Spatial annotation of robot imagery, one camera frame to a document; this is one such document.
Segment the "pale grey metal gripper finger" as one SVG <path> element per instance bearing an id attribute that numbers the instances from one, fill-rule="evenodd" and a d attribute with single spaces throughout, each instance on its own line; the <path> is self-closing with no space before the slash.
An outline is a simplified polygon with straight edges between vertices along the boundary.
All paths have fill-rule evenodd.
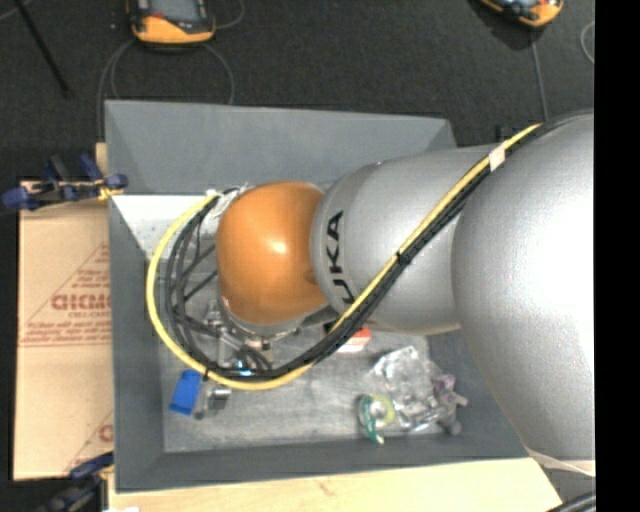
<path id="1" fill-rule="evenodd" d="M 199 391 L 193 416 L 196 420 L 214 417 L 222 412 L 232 396 L 232 389 L 220 384 L 206 383 Z"/>

